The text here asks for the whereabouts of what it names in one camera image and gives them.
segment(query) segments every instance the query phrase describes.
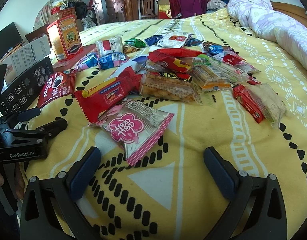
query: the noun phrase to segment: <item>human hand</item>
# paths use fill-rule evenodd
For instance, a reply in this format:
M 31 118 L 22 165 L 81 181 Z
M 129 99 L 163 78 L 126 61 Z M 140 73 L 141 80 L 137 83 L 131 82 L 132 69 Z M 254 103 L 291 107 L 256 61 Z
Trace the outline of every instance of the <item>human hand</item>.
M 0 186 L 2 186 L 3 184 L 4 184 L 4 178 L 0 174 Z M 24 198 L 24 188 L 25 188 L 25 182 L 20 172 L 19 163 L 16 163 L 15 164 L 15 190 L 16 190 L 17 197 L 20 199 Z

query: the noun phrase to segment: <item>black box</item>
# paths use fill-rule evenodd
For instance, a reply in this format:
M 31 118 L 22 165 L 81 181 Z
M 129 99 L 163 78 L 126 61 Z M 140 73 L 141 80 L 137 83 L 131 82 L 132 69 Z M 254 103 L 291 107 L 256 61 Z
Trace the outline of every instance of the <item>black box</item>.
M 26 110 L 39 96 L 44 84 L 53 73 L 54 70 L 49 57 L 45 57 L 25 70 L 2 92 L 1 114 L 9 115 Z

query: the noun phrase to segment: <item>pink flower logo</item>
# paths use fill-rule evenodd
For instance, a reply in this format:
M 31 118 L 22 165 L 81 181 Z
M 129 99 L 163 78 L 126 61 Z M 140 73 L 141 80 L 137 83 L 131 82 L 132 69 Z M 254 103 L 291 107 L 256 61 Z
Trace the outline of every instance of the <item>pink flower logo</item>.
M 111 120 L 108 125 L 112 138 L 116 141 L 136 144 L 139 142 L 138 133 L 144 129 L 144 124 L 134 114 L 127 113 L 120 118 Z

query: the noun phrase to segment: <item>chair backrest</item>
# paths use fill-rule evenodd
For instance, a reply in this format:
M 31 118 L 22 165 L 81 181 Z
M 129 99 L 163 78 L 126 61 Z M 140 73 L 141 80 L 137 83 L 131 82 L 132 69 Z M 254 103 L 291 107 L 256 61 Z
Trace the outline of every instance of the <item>chair backrest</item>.
M 138 1 L 138 13 L 139 20 L 143 18 L 154 18 L 158 17 L 157 14 L 154 13 L 154 0 L 137 0 Z M 143 1 L 143 14 L 141 13 L 141 1 Z

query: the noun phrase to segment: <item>patterned blanket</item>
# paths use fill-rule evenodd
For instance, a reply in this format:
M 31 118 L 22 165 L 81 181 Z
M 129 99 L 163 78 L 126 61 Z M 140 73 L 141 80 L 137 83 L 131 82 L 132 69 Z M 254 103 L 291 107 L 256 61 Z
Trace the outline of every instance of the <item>patterned blanket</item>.
M 158 143 L 130 167 L 105 131 L 88 126 L 77 101 L 69 95 L 46 105 L 41 115 L 28 123 L 29 129 L 35 129 L 60 116 L 68 121 L 68 128 L 49 143 L 45 160 L 22 165 L 25 179 L 33 175 L 52 178 L 67 171 L 89 147 L 97 146 L 102 163 L 77 204 L 102 238 L 203 239 L 228 205 L 203 161 L 204 149 L 213 146 L 237 170 L 278 177 L 290 238 L 307 217 L 307 71 L 278 44 L 235 27 L 226 9 L 180 20 L 100 25 L 81 32 L 80 37 L 87 45 L 113 36 L 145 39 L 171 31 L 191 32 L 200 40 L 229 45 L 261 70 L 255 74 L 257 79 L 269 83 L 288 108 L 280 128 L 271 128 L 267 120 L 257 124 L 230 90 L 204 95 L 203 106 L 134 97 L 175 116 Z M 148 51 L 145 48 L 129 56 Z M 113 70 L 91 68 L 77 73 L 76 89 L 101 83 Z

